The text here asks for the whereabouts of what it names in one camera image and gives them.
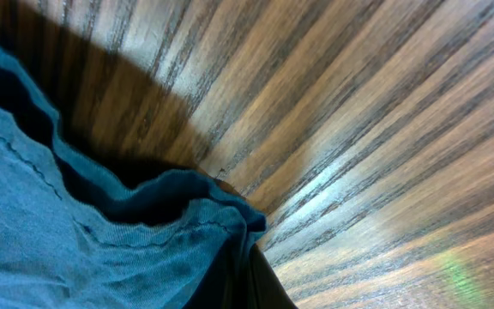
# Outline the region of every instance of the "blue cloth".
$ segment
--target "blue cloth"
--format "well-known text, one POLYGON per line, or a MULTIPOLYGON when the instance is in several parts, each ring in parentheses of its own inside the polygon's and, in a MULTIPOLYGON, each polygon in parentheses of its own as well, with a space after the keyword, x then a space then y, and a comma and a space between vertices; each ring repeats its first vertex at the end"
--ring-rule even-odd
POLYGON ((59 112, 1 48, 0 92, 0 307, 180 308, 224 248, 232 272, 245 265, 266 222, 241 198, 193 171, 123 186, 62 139, 59 112), (63 167, 92 203, 70 194, 63 167), (163 226, 106 219, 184 196, 182 216, 163 226))

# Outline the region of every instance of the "stitching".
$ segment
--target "stitching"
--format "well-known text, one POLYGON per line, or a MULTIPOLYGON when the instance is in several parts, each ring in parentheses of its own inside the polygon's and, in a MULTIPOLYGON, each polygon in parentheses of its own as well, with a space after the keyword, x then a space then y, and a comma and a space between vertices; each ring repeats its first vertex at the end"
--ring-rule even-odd
POLYGON ((192 228, 192 229, 197 229, 197 228, 200 228, 200 227, 207 227, 207 226, 215 226, 215 227, 220 227, 222 230, 224 230, 228 236, 229 235, 232 235, 232 232, 230 232, 230 230, 228 230, 228 228, 224 225, 222 225, 221 223, 219 222, 216 222, 216 221, 207 221, 207 222, 204 222, 204 223, 200 223, 200 222, 195 222, 195 223, 189 223, 189 224, 186 224, 185 226, 181 227, 181 228, 178 228, 171 236, 169 236, 169 238, 164 241, 163 243, 161 244, 155 244, 155 243, 149 243, 147 245, 127 245, 127 244, 123 244, 123 245, 116 245, 116 244, 109 244, 109 243, 106 243, 106 242, 102 242, 100 241, 99 239, 97 239, 91 232, 91 228, 82 224, 81 222, 79 222, 76 218, 73 218, 73 220, 75 221, 75 223, 79 224, 81 226, 81 228, 83 228, 83 231, 85 231, 88 235, 90 235, 90 238, 93 239, 95 242, 101 244, 101 245, 108 245, 112 248, 130 248, 130 249, 143 249, 143 248, 149 248, 149 247, 164 247, 166 246, 167 244, 169 244, 169 242, 171 242, 171 240, 180 232, 183 232, 186 228, 192 228))
POLYGON ((54 185, 52 185, 51 183, 49 183, 47 181, 47 179, 45 178, 45 175, 33 164, 33 162, 23 158, 21 156, 21 154, 13 148, 13 146, 11 145, 11 143, 9 141, 7 141, 3 136, 0 136, 0 142, 5 146, 5 148, 10 152, 12 153, 13 155, 15 155, 15 157, 21 161, 22 163, 26 164, 27 166, 29 166, 34 173, 36 173, 40 178, 41 180, 46 184, 48 185, 49 187, 52 188, 53 192, 55 193, 55 195, 58 197, 59 200, 63 200, 62 197, 60 196, 60 194, 58 193, 57 191, 57 188, 55 188, 54 185))

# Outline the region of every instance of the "wood grain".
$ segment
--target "wood grain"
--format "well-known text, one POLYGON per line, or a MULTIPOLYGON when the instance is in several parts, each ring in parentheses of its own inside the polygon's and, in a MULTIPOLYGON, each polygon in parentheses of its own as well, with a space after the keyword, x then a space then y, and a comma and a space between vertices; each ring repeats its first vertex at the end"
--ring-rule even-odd
POLYGON ((0 0, 0 42, 126 185, 265 211, 300 307, 494 308, 494 0, 0 0))

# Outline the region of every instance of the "wrinkled fabric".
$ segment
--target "wrinkled fabric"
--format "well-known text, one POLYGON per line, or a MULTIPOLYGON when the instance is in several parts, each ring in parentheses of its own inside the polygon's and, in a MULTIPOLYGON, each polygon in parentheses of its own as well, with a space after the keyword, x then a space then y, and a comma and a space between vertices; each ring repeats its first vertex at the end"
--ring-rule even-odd
MULTIPOLYGON (((180 308, 223 248, 232 271, 246 263, 266 228, 263 214, 193 171, 169 171, 128 189, 62 139, 59 112, 1 48, 0 70, 31 100, 16 96, 2 103, 10 108, 0 107, 0 307, 180 308), (47 145, 17 126, 16 114, 28 108, 46 118, 35 130, 48 136, 47 145), (70 194, 62 167, 93 203, 70 194), (182 216, 162 226, 103 215, 119 217, 184 196, 192 198, 182 216)), ((8 79, 0 80, 1 92, 14 91, 8 79)))

